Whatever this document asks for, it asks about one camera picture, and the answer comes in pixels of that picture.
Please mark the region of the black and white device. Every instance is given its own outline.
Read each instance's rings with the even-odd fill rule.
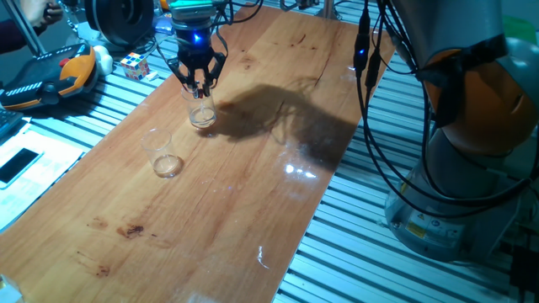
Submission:
[[[21,148],[13,157],[0,167],[0,189],[6,189],[18,177],[28,170],[36,161],[40,159],[43,152],[31,151]]]

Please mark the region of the white surface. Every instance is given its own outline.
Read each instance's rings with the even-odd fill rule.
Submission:
[[[76,147],[29,130],[0,146],[0,163],[7,162],[21,147],[42,151],[43,156],[7,189],[0,190],[0,232],[24,213],[83,153]]]

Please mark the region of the wood grain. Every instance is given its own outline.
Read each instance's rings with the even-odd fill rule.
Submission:
[[[360,118],[357,28],[263,8],[221,33],[214,127],[190,125],[169,78],[0,236],[28,302],[271,301]],[[175,178],[140,148],[156,127]]]

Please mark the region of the black wire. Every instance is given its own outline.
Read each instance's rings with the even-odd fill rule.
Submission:
[[[383,16],[383,11],[381,10],[381,15],[382,15],[382,21],[380,23],[380,31],[382,32],[382,29],[383,29],[383,19],[384,19],[384,16]],[[364,136],[364,139],[365,139],[365,143],[366,143],[366,147],[367,147],[367,151],[369,152],[369,155],[371,156],[371,159],[372,159],[372,162],[373,164],[375,165],[376,167],[376,170],[380,173],[380,176],[384,179],[384,181],[387,183],[387,185],[389,186],[389,188],[404,202],[406,203],[407,205],[409,205],[410,207],[412,207],[413,209],[423,213],[423,214],[426,214],[426,215],[432,215],[434,217],[438,217],[438,218],[446,218],[446,219],[451,219],[451,218],[462,218],[462,217],[465,217],[465,216],[470,216],[470,215],[476,215],[476,214],[479,214],[479,213],[482,213],[484,212],[485,210],[488,210],[490,208],[493,208],[494,204],[490,205],[490,206],[487,206],[487,207],[483,207],[483,208],[480,208],[478,210],[473,210],[473,211],[470,211],[470,212],[467,212],[467,213],[461,213],[461,214],[456,214],[456,215],[441,215],[441,214],[436,214],[436,213],[433,213],[433,212],[430,212],[430,211],[427,211],[427,210],[423,210],[421,208],[419,208],[417,205],[413,204],[412,202],[410,202],[406,197],[404,197],[404,195],[401,194],[401,192],[396,189],[393,184],[391,183],[391,181],[387,178],[387,175],[382,171],[382,168],[380,167],[380,164],[378,163],[378,160],[376,159],[376,157],[374,156],[374,153],[372,152],[372,148],[371,148],[371,144],[369,141],[372,141],[372,145],[376,148],[376,151],[378,152],[378,155],[382,158],[382,160],[384,160],[384,162],[388,165],[388,166],[392,166],[391,163],[385,158],[385,156],[383,155],[382,151],[380,150],[379,146],[376,144],[376,142],[374,141],[374,137],[371,133],[371,129],[369,128],[369,124],[367,122],[368,120],[368,110],[366,109],[366,106],[367,104],[369,103],[369,98],[371,96],[371,92],[372,92],[372,89],[373,87],[372,86],[369,86],[367,88],[367,92],[366,92],[366,100],[365,102],[363,101],[363,93],[361,92],[361,73],[362,71],[360,70],[356,70],[355,71],[355,80],[356,80],[356,86],[357,86],[357,91],[358,91],[358,96],[359,96],[359,99],[360,99],[360,109],[361,109],[361,115],[363,116],[363,136]]]
[[[380,22],[380,17],[381,15],[378,15],[378,19],[376,20],[376,22],[374,23],[374,27],[373,29],[375,29],[377,26],[378,26],[378,23]],[[375,48],[378,48],[379,45],[377,45],[375,42],[374,42],[374,35],[371,36],[371,41],[372,41],[372,44],[374,45]],[[415,71],[410,71],[410,72],[399,72],[399,71],[395,71],[394,69],[392,69],[387,63],[386,61],[384,60],[384,58],[380,57],[380,59],[382,60],[382,63],[386,66],[386,68],[392,72],[395,72],[399,75],[411,75],[413,73],[415,73]]]
[[[343,3],[351,3],[351,2],[352,2],[352,1],[350,1],[350,0],[339,1],[339,2],[337,2],[337,3],[334,4],[334,7],[336,7],[336,6],[340,5],[340,4],[343,4]]]
[[[236,20],[234,21],[235,24],[237,23],[242,23],[242,22],[245,22],[245,21],[249,21],[250,19],[252,19],[254,16],[256,16],[256,14],[259,12],[259,10],[262,8],[262,4],[264,4],[264,0],[259,0],[260,3],[259,3],[259,6],[256,8],[256,10],[250,15],[248,16],[247,18],[245,19],[241,19],[241,20]]]
[[[384,19],[384,13],[383,12],[385,12],[385,10],[381,10],[382,20]],[[366,111],[363,111],[362,114],[364,115],[364,117],[365,117],[364,120],[366,122],[366,114],[367,114]],[[513,186],[513,187],[511,187],[509,189],[506,189],[506,190],[504,190],[504,191],[502,191],[500,193],[497,193],[497,194],[493,194],[493,195],[491,195],[489,197],[482,197],[482,198],[452,199],[452,198],[447,198],[444,195],[441,195],[441,196],[433,195],[431,193],[425,192],[423,189],[419,188],[417,185],[410,182],[406,177],[404,177],[392,165],[392,163],[387,159],[387,157],[384,155],[384,153],[382,152],[380,147],[376,144],[376,141],[375,141],[372,133],[370,133],[368,127],[366,128],[366,134],[368,135],[369,140],[372,141],[372,145],[375,147],[376,152],[378,153],[380,158],[386,163],[386,165],[392,170],[392,172],[395,173],[404,183],[406,183],[409,187],[411,187],[412,189],[414,189],[418,193],[422,194],[423,196],[428,197],[428,198],[433,199],[433,200],[436,200],[438,202],[444,203],[444,204],[458,205],[458,206],[464,206],[464,207],[474,207],[474,208],[482,207],[482,206],[487,205],[487,207],[484,210],[482,209],[482,211],[485,211],[488,208],[492,208],[494,206],[503,204],[507,199],[510,199],[510,198],[514,197],[523,188],[528,186],[528,184],[531,182],[530,179],[521,180],[517,185],[515,185],[515,186]],[[379,172],[382,174],[382,177],[384,178],[384,180],[387,180],[387,178],[385,177],[385,174],[382,172],[382,170],[380,170]],[[389,183],[388,185],[391,188],[394,189],[392,184]],[[478,211],[476,213],[472,212],[472,213],[470,213],[470,215],[477,214],[477,213],[480,213],[480,212],[481,211]]]
[[[259,5],[259,1],[258,0],[256,3],[253,3],[253,4],[241,4],[241,3],[235,3],[235,2],[232,2],[233,5],[238,5],[239,7],[242,7],[242,8],[254,8],[255,6]]]
[[[539,125],[537,126],[536,131],[536,158],[533,160],[533,167],[531,169],[530,177],[534,178],[535,171],[538,169],[537,165],[539,165]]]
[[[408,47],[408,50],[410,51],[410,55],[412,57],[412,61],[414,62],[415,66],[419,66],[417,63],[417,59],[415,58],[415,51],[414,47],[412,46],[412,43],[410,42],[408,35],[406,34],[406,31],[404,30],[403,25],[401,24],[401,21],[398,18],[397,11],[395,11],[395,8],[393,7],[393,4],[390,0],[382,0],[386,4],[386,6],[389,8],[389,12],[391,13],[393,20],[397,24],[398,32],[401,35],[401,38],[403,38],[403,42]]]

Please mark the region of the glass cup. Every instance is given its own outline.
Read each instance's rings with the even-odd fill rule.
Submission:
[[[183,168],[183,161],[174,155],[172,135],[166,130],[153,129],[141,139],[141,145],[160,178],[171,178]]]
[[[216,121],[216,106],[213,104],[213,95],[210,90],[210,97],[202,93],[192,94],[182,88],[182,96],[188,103],[189,120],[194,127],[206,128]]]

